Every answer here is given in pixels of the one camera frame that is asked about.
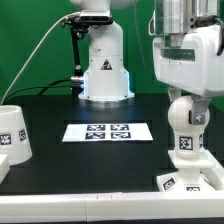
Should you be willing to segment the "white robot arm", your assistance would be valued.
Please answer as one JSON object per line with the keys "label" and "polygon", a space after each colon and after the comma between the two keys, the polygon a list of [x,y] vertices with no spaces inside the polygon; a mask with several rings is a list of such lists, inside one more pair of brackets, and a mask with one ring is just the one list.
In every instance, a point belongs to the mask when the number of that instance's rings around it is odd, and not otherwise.
{"label": "white robot arm", "polygon": [[[94,102],[131,97],[123,66],[123,31],[113,9],[137,0],[70,0],[79,8],[74,22],[90,36],[89,67],[82,97]],[[222,0],[154,0],[149,34],[154,37],[153,64],[158,81],[169,86],[170,99],[191,94],[190,122],[202,125],[213,96],[224,95],[224,20]]]}

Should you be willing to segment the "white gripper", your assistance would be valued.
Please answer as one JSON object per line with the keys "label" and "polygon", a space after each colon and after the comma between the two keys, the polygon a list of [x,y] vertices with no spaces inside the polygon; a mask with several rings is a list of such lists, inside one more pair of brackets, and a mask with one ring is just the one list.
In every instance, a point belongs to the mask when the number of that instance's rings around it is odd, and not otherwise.
{"label": "white gripper", "polygon": [[186,34],[182,46],[174,53],[176,59],[164,55],[164,51],[172,49],[165,46],[162,37],[153,40],[155,75],[159,81],[171,85],[170,102],[181,97],[180,89],[193,93],[190,110],[193,125],[205,124],[210,97],[224,95],[224,51],[217,55],[220,36],[219,28],[198,28]]}

